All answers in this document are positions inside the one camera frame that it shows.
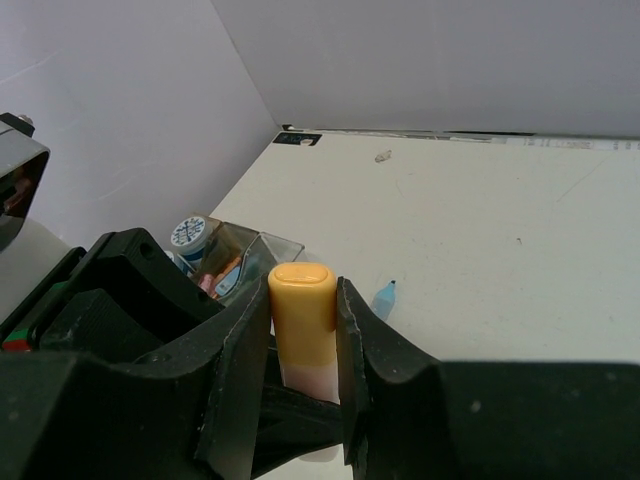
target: gray wall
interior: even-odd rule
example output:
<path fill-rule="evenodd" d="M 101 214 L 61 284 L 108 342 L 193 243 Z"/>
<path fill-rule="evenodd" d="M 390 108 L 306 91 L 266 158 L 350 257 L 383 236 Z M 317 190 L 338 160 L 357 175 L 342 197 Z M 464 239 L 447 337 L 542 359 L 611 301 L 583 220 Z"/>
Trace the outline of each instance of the gray wall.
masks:
<path fill-rule="evenodd" d="M 278 123 L 640 136 L 633 0 L 213 0 Z"/>
<path fill-rule="evenodd" d="M 3 0 L 0 110 L 51 148 L 32 214 L 72 245 L 168 243 L 276 130 L 209 0 Z"/>

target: black sticker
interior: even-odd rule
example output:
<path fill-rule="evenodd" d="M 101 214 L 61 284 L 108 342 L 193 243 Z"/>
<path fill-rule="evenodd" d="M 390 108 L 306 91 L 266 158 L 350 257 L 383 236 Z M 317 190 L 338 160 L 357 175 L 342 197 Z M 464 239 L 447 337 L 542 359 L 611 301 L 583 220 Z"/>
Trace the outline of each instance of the black sticker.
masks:
<path fill-rule="evenodd" d="M 320 137 L 322 137 L 322 135 L 319 133 L 280 132 L 273 143 L 313 147 L 318 143 Z"/>

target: blue bottle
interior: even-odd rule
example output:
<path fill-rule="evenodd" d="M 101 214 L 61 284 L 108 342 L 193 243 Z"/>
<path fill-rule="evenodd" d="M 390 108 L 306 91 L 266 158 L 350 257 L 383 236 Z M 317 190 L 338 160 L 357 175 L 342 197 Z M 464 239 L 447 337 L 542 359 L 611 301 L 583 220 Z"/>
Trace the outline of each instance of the blue bottle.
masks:
<path fill-rule="evenodd" d="M 393 305 L 396 303 L 396 281 L 391 280 L 389 284 L 376 293 L 371 302 L 371 311 L 376 316 L 386 322 L 389 318 L 389 314 L 393 309 Z"/>

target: white lid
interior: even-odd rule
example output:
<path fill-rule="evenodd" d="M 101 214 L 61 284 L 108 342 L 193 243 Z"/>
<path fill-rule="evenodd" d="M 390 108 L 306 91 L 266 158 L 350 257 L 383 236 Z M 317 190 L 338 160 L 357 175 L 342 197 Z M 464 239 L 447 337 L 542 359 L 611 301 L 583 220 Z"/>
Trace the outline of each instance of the white lid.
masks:
<path fill-rule="evenodd" d="M 197 252 L 204 247 L 207 237 L 212 231 L 213 226 L 208 224 L 203 217 L 186 218 L 173 229 L 171 245 L 182 255 Z"/>

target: wall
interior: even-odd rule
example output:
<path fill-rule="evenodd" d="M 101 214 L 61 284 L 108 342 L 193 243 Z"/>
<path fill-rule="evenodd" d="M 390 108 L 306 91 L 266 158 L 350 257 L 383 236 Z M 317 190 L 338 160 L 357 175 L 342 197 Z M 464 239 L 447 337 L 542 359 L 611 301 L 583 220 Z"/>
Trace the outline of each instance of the wall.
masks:
<path fill-rule="evenodd" d="M 208 0 L 3 0 L 0 60 L 0 110 L 52 151 L 33 218 L 69 244 L 166 244 L 276 130 Z"/>
<path fill-rule="evenodd" d="M 278 123 L 640 136 L 628 0 L 212 0 Z"/>

